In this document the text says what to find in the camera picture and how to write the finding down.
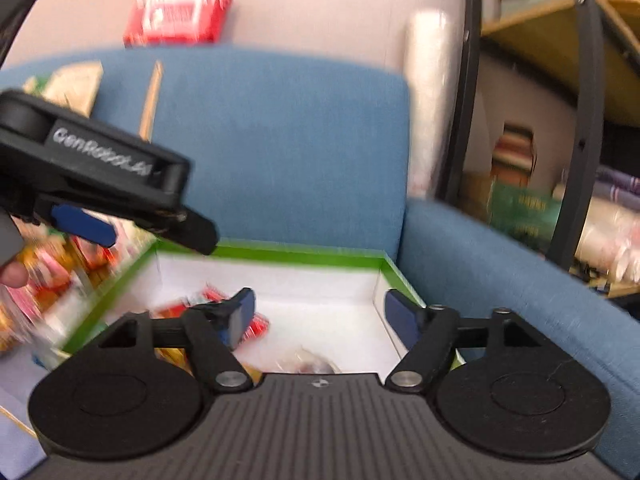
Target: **blue sofa cushion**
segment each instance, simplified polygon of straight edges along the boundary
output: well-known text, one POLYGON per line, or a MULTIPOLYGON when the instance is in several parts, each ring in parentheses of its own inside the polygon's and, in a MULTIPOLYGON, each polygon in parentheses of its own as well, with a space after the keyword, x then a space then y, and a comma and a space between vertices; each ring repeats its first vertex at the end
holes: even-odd
POLYGON ((20 86, 99 59, 93 117, 137 132, 164 63, 153 142, 193 159, 186 203, 225 237, 385 250, 395 257, 408 164, 408 90, 397 75, 238 48, 103 50, 2 70, 20 86))
POLYGON ((533 252, 458 211, 409 202, 398 266, 427 303, 466 317, 507 307, 609 390, 596 453, 627 478, 640 472, 640 324, 533 252))

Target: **colorful packaging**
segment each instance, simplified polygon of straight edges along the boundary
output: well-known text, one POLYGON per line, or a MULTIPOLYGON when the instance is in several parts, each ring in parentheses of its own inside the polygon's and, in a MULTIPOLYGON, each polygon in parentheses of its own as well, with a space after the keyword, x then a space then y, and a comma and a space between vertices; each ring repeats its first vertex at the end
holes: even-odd
MULTIPOLYGON (((62 235, 52 234, 43 240, 32 240, 18 259, 27 267, 29 280, 26 290, 40 312, 46 312, 74 282, 76 264, 62 235)), ((14 300, 22 307, 22 301, 14 300)))
POLYGON ((19 342, 31 338, 30 323, 20 312, 8 294, 9 289, 0 287, 0 357, 19 342))
MULTIPOLYGON (((154 317, 160 318, 178 317, 189 307, 203 303, 210 303, 212 301, 220 302, 223 300, 228 300, 228 296, 217 290, 214 286, 207 285, 203 290, 197 292, 196 294, 180 298, 180 300, 170 303, 167 306, 162 307, 160 310, 154 311, 152 315, 154 317)), ((262 337, 269 330, 269 326, 270 322, 266 317, 262 316, 261 314, 255 314, 254 318, 251 320, 249 326, 244 332, 240 344, 251 339, 262 337)), ((168 361, 171 364, 183 368, 184 370, 187 370, 189 373, 191 373, 191 369, 184 350, 176 348, 156 348, 156 355, 159 358, 164 359, 165 361, 168 361)), ((259 380, 261 374, 259 370, 255 370, 245 364, 243 364, 243 366, 252 376, 252 379, 254 379, 254 381, 259 380)))
POLYGON ((22 86, 27 94, 89 117, 102 79, 100 61, 65 65, 50 75, 32 76, 22 86))
POLYGON ((81 276, 88 280, 89 288, 95 289, 113 276, 119 262, 117 244, 112 248, 105 248, 78 236, 70 236, 68 244, 81 276))
POLYGON ((215 43, 233 0, 136 0, 124 45, 215 43))

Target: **wooden shelf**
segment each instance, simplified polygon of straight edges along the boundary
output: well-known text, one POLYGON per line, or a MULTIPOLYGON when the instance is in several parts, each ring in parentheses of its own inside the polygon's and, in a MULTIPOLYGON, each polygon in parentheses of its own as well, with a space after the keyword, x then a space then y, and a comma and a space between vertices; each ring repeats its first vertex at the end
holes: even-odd
POLYGON ((640 38, 640 0, 607 0, 620 17, 640 38))
MULTIPOLYGON (((616 28, 633 53, 605 41, 605 118, 640 126, 640 73, 629 55, 640 57, 640 42, 606 0, 597 0, 607 23, 616 28)), ((573 92, 578 92, 578 32, 574 0, 552 0, 482 26, 482 37, 538 67, 573 92)))

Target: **black metal frame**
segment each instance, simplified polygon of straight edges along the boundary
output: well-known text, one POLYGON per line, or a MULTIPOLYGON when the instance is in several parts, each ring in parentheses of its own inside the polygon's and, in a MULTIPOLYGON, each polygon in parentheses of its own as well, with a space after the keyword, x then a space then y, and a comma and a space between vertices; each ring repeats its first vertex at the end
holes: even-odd
POLYGON ((451 123, 449 148, 445 155, 436 190, 436 197, 450 204, 455 204, 458 199, 458 188, 460 187, 466 146, 471 130, 471 117, 474 113, 480 61, 481 14, 482 0, 466 0, 465 31, 456 106, 451 123))
MULTIPOLYGON (((586 4, 586 1, 584 4, 580 4, 577 2, 577 10, 578 12, 581 12, 583 9, 582 7, 586 4)), ((600 24, 602 25, 602 37, 606 38, 608 41, 610 41, 617 49, 619 52, 621 52, 625 59, 627 60, 627 62, 631 65, 631 67, 635 70, 635 72, 638 74, 638 77, 640 77, 640 55, 637 53, 637 51, 635 50, 635 47, 630 44, 628 38, 622 34, 622 32, 620 31, 620 29, 616 26, 615 23, 613 23, 609 17, 609 15, 604 12, 597 4, 595 4, 595 6, 597 7, 597 11, 599 13, 599 19, 600 19, 600 24)), ((588 16, 588 20, 591 20, 593 18, 593 15, 589 15, 588 16)), ((591 27, 592 24, 591 22, 588 22, 588 27, 591 27)), ((598 34, 597 31, 595 30, 595 28, 590 28, 588 29, 590 30, 590 32, 588 32, 588 34, 598 34)), ((580 36, 580 44, 582 45, 583 40, 582 40, 583 36, 580 36)), ((508 50, 503 49, 502 47, 500 47, 498 44, 494 43, 493 41, 489 40, 489 39, 482 39, 481 40, 481 46, 482 46, 482 50, 485 53, 488 53, 492 56, 496 56, 498 57, 500 60, 505 61, 505 62, 510 62, 513 63, 519 72, 524 73, 525 75, 529 76, 530 78, 538 81, 539 83, 541 83, 542 85, 544 85, 546 88, 549 88, 551 90, 553 90, 554 92, 556 92, 558 94, 558 96, 560 96, 561 98, 563 98, 565 101, 567 101, 569 104, 573 105, 573 106, 577 106, 578 105, 578 99, 574 93, 574 91, 572 91, 570 88, 562 85, 562 83, 556 81, 555 79, 549 77, 547 74, 545 74, 544 72, 542 72, 539 68, 537 68, 536 66, 522 60, 519 59, 517 56, 515 56, 514 54, 512 54, 511 52, 509 52, 508 50)), ((596 82, 591 79, 591 86, 587 87, 590 88, 591 91, 595 92, 597 91, 597 86, 596 86, 596 82)), ((593 98, 598 98, 597 96, 593 96, 591 95, 589 97, 589 99, 593 99, 593 98)), ((585 106, 585 108, 587 110, 591 110, 591 105, 590 106, 585 106)), ((580 114, 582 113, 582 111, 580 110, 580 108, 578 109, 578 117, 580 117, 580 114)), ((596 127, 596 124, 600 123, 599 118, 594 118, 593 114, 591 115, 591 120, 595 121, 597 120, 597 123, 591 123, 591 126, 593 126, 594 129, 591 130, 590 132, 590 138, 591 138, 591 148, 592 148, 592 152, 588 153, 587 155, 584 154, 584 149, 581 149, 580 146, 582 146, 582 144, 580 144, 580 142, 582 140, 585 140, 585 136, 579 136, 578 133, 582 128, 581 124, 578 124, 577 127, 577 132, 576 132, 576 139, 577 139, 577 146, 578 146, 578 159, 576 159, 576 146, 574 145, 574 157, 572 158, 572 162, 574 160, 578 160, 578 182, 580 183, 580 186, 578 186, 578 194, 584 194, 584 195, 591 195, 591 179, 588 178, 588 176, 591 174, 591 168, 593 168, 596 166, 596 162, 594 162, 596 159, 599 160, 600 162, 604 163, 604 164, 608 164, 610 166, 616 166, 616 161, 614 160, 613 154, 609 153, 612 152, 612 150, 614 150, 615 147, 617 147, 617 151, 620 151, 620 147, 618 146, 618 144, 620 144, 620 142, 618 142, 620 139, 620 130, 623 131, 627 131, 627 130, 634 130, 634 134, 638 133, 638 128, 632 128, 630 126, 617 126, 615 124, 612 123, 608 123, 607 121, 604 121, 604 133, 602 134, 602 140, 598 140, 597 138, 597 134, 596 131, 600 130, 600 128, 596 127), (600 149, 597 149, 597 145, 598 142, 603 143, 603 145, 601 146, 600 149), (586 161, 584 160, 586 157, 589 157, 590 160, 586 161)), ((633 171, 632 169, 628 168, 628 161, 626 160, 627 158, 625 158, 624 163, 626 164, 625 168, 622 169, 622 171, 626 171, 627 173, 631 173, 631 174, 636 174, 636 171, 633 171)), ((572 197, 574 200, 576 200, 577 194, 575 192, 575 189, 572 190, 567 190, 567 192, 565 193, 565 196, 570 196, 572 197)), ((570 216, 571 213, 571 209, 567 208, 568 211, 568 215, 570 216)), ((579 215, 576 216, 574 219, 576 220, 574 222, 573 226, 560 226, 556 228, 556 241, 558 242, 556 244, 555 247, 553 247, 550 250, 550 253, 548 253, 548 257, 550 260, 554 261, 555 263, 557 263, 558 265, 560 265, 563 268, 568 268, 568 266, 571 265, 572 262, 572 258, 570 256, 570 253, 573 254, 575 253, 575 246, 573 245, 573 241, 571 241, 571 243, 568 243, 567 241, 567 233, 570 234, 570 240, 575 240, 575 244, 577 244, 577 241, 579 240, 580 237, 580 233, 582 231, 583 225, 584 225, 584 220, 581 219, 582 218, 582 213, 581 211, 578 211, 579 215)))
POLYGON ((604 124, 604 33, 596 0, 576 0, 579 90, 574 152, 556 230, 546 257, 562 269, 574 262, 600 163, 604 124))

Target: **black mount plate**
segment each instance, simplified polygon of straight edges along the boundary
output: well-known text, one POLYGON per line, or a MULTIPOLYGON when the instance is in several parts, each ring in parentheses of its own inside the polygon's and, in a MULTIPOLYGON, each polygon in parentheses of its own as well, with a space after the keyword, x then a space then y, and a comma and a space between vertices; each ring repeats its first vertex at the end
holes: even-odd
POLYGON ((253 387, 202 312, 121 319, 34 391, 50 457, 28 479, 618 478, 591 452, 606 389, 518 316, 460 319, 398 291, 386 315, 404 338, 414 323, 417 341, 384 386, 375 374, 266 374, 253 387), (154 346, 185 348, 194 378, 154 346), (471 347, 484 357, 448 372, 471 347))

